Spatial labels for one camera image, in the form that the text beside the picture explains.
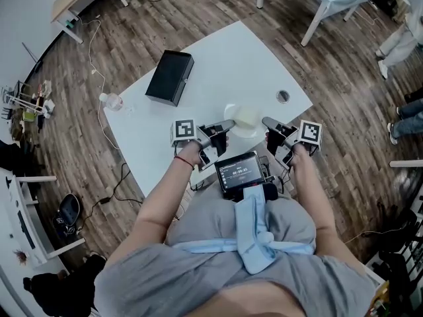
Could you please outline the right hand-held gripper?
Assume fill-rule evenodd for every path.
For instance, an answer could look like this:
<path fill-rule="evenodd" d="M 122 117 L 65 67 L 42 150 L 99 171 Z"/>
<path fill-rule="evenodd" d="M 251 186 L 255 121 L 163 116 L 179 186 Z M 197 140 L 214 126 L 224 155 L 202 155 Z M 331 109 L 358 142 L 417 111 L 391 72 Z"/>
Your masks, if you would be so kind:
<path fill-rule="evenodd" d="M 268 129 L 267 150 L 286 170 L 289 170 L 295 145 L 301 143 L 310 146 L 311 154 L 321 147 L 323 127 L 319 123 L 301 120 L 300 127 L 297 128 L 270 117 L 263 117 L 262 123 Z"/>

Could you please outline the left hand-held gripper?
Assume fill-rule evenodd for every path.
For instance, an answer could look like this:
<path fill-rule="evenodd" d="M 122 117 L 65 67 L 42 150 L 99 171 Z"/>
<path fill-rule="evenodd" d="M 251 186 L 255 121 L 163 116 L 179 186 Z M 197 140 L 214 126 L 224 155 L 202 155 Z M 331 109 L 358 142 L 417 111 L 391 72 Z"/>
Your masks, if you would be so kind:
<path fill-rule="evenodd" d="M 199 146 L 199 171 L 207 169 L 218 161 L 227 149 L 227 132 L 235 126 L 234 120 L 225 120 L 211 125 L 196 125 L 193 119 L 175 120 L 171 125 L 171 146 L 174 155 L 190 141 L 195 141 Z"/>

